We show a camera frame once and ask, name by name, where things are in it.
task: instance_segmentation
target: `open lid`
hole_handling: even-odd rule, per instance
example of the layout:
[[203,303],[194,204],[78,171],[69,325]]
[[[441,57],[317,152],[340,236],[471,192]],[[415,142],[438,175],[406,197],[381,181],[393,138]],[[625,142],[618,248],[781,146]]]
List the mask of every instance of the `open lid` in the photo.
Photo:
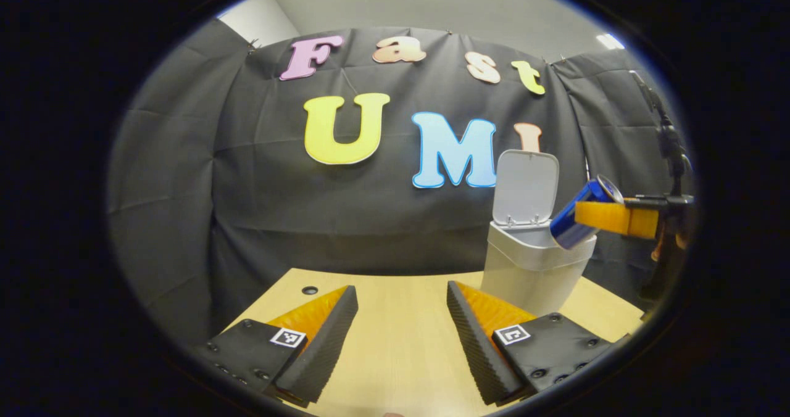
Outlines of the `open lid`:
[[548,153],[505,150],[497,161],[494,222],[505,226],[549,220],[557,197],[559,161]]

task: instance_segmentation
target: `blue letter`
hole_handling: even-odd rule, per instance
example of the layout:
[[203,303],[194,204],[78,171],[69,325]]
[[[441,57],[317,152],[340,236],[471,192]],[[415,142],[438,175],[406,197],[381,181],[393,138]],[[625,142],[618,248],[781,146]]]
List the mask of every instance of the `blue letter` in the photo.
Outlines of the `blue letter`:
[[414,175],[414,186],[431,189],[441,187],[444,177],[439,173],[439,159],[454,186],[460,184],[466,166],[472,162],[472,171],[466,183],[472,187],[493,187],[494,149],[491,137],[496,126],[485,119],[473,119],[466,126],[463,138],[458,142],[445,117],[432,112],[418,112],[412,122],[420,127],[420,172]]

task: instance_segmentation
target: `table surface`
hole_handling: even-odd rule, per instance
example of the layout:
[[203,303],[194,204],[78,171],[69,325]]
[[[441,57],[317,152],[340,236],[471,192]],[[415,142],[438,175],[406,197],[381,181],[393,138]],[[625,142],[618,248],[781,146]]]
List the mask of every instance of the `table surface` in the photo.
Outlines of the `table surface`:
[[[507,405],[483,403],[446,305],[449,280],[480,288],[482,279],[482,271],[361,276],[294,268],[228,327],[245,318],[269,321],[352,284],[359,312],[332,377],[308,412],[321,417],[486,415]],[[317,287],[318,294],[303,294],[307,286]],[[585,278],[559,312],[607,341],[633,333],[643,316],[634,305]]]

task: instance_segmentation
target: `blue can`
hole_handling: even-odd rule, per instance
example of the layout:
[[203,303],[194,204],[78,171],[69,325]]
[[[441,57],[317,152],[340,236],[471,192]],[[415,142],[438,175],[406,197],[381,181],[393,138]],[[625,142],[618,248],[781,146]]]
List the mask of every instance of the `blue can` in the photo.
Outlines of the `blue can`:
[[584,224],[576,223],[576,203],[578,201],[597,201],[598,203],[623,203],[614,184],[603,175],[587,181],[581,191],[562,209],[556,218],[551,220],[549,230],[554,241],[563,249],[572,249],[581,242],[592,237],[600,229],[590,228]]

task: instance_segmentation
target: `black curtain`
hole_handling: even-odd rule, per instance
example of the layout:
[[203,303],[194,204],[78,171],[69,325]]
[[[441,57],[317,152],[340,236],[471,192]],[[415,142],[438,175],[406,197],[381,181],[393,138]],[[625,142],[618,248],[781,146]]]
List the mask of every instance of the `black curtain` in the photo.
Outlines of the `black curtain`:
[[208,338],[214,136],[246,58],[218,20],[183,40],[130,103],[110,157],[107,216],[119,266],[164,332]]
[[[277,79],[291,60],[291,43],[246,58],[228,94],[215,142],[212,288],[220,328],[291,267],[341,273],[422,275],[482,270],[493,188],[449,179],[417,189],[420,130],[412,114],[442,114],[461,139],[474,118],[496,125],[494,158],[521,148],[513,128],[530,122],[543,131],[543,152],[561,164],[558,209],[584,181],[581,138],[567,96],[541,59],[505,46],[446,31],[407,27],[349,29],[299,39],[341,35],[344,45],[313,76]],[[421,61],[379,64],[378,41],[420,40]],[[497,63],[502,82],[491,85],[466,69],[464,55],[481,52]],[[514,60],[541,72],[546,93],[521,82]],[[338,141],[359,135],[358,94],[389,94],[377,152],[352,166],[327,166],[307,155],[305,101],[342,96]]]
[[[658,91],[680,130],[683,121],[671,105],[671,94],[662,91],[649,71],[621,49],[571,57],[553,63],[552,68],[573,106],[591,178],[598,173],[606,176],[625,197],[669,192],[672,179],[655,135],[658,113],[651,112],[629,71],[635,70]],[[692,193],[688,175],[683,178],[684,192]],[[638,293],[654,271],[650,259],[654,248],[652,240],[598,232],[584,276],[644,310],[651,302],[640,299]]]

